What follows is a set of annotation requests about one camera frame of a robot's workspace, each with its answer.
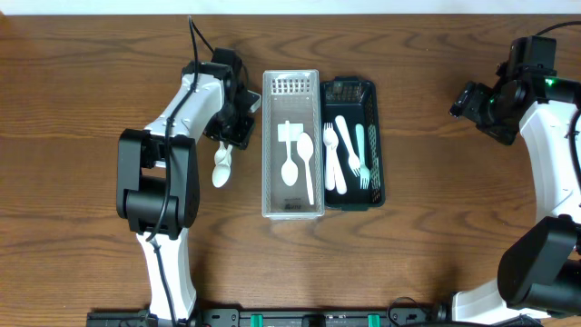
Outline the white spoon of pair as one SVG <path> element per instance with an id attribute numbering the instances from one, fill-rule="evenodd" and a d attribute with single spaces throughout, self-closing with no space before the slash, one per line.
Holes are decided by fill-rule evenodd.
<path id="1" fill-rule="evenodd" d="M 231 151 L 232 145 L 226 144 L 223 141 L 220 141 L 220 146 L 217 152 L 214 155 L 214 163 L 218 164 L 226 164 L 231 166 Z"/>
<path id="2" fill-rule="evenodd" d="M 212 184 L 216 188 L 223 187 L 231 175 L 231 166 L 226 164 L 220 163 L 218 165 L 215 164 L 215 167 L 212 171 Z"/>

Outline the white spoon diagonal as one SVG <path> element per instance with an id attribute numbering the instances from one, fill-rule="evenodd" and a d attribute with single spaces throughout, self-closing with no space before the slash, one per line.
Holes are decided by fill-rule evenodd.
<path id="1" fill-rule="evenodd" d="M 281 167 L 281 177 L 287 186 L 293 186 L 298 179 L 298 166 L 291 158 L 291 123 L 284 123 L 282 137 L 286 147 L 286 159 Z"/>

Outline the white spoon horizontal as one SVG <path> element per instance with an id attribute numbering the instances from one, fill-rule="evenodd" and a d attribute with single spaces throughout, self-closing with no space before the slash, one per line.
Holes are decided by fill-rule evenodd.
<path id="1" fill-rule="evenodd" d="M 305 181 L 310 205 L 314 204 L 314 192 L 310 173 L 310 158 L 314 153 L 314 146 L 307 133 L 301 133 L 297 141 L 297 151 L 305 166 Z"/>

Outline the white fork tines up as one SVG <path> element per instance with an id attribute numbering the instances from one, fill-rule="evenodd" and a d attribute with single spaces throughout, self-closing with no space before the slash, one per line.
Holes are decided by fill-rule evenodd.
<path id="1" fill-rule="evenodd" d="M 325 123 L 323 125 L 323 142 L 326 147 L 326 161 L 325 161 L 325 188 L 328 191 L 335 189 L 334 166 L 331 158 L 331 150 L 334 145 L 334 131 L 332 123 Z"/>

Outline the mint green plastic fork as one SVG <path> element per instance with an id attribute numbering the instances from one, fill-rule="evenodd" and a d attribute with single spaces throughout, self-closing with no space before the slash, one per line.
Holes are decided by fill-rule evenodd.
<path id="1" fill-rule="evenodd" d="M 358 151 L 359 151 L 359 187 L 361 190 L 369 188 L 370 171 L 366 165 L 365 155 L 365 136 L 364 127 L 362 124 L 355 126 L 355 133 L 357 137 Z"/>

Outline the white fork tines down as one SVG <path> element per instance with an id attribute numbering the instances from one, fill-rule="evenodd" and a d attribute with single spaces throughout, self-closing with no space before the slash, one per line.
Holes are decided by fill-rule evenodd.
<path id="1" fill-rule="evenodd" d="M 350 170 L 356 177 L 359 177 L 359 170 L 360 170 L 360 162 L 359 157 L 355 154 L 353 144 L 350 138 L 350 132 L 346 123 L 346 120 L 343 115 L 337 115 L 335 117 L 335 124 L 338 127 L 340 132 L 340 136 L 345 144 L 346 150 L 348 151 L 348 164 Z"/>

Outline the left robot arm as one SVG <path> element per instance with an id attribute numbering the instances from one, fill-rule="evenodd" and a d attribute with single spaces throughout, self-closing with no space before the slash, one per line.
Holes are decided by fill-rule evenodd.
<path id="1" fill-rule="evenodd" d="M 148 310 L 119 325 L 196 321 L 187 242 L 200 203 L 197 143 L 206 136 L 241 150 L 248 146 L 261 97 L 241 79 L 243 68 L 225 48 L 214 49 L 208 62 L 189 62 L 162 114 L 120 135 L 116 210 L 143 248 L 152 300 Z"/>

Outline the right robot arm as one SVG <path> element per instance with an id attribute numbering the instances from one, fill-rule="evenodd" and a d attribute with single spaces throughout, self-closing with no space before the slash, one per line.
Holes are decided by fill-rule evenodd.
<path id="1" fill-rule="evenodd" d="M 580 313 L 580 84 L 558 77 L 556 40 L 513 41 L 497 83 L 469 82 L 449 112 L 530 157 L 535 225 L 505 251 L 494 280 L 453 295 L 449 322 L 502 325 Z"/>

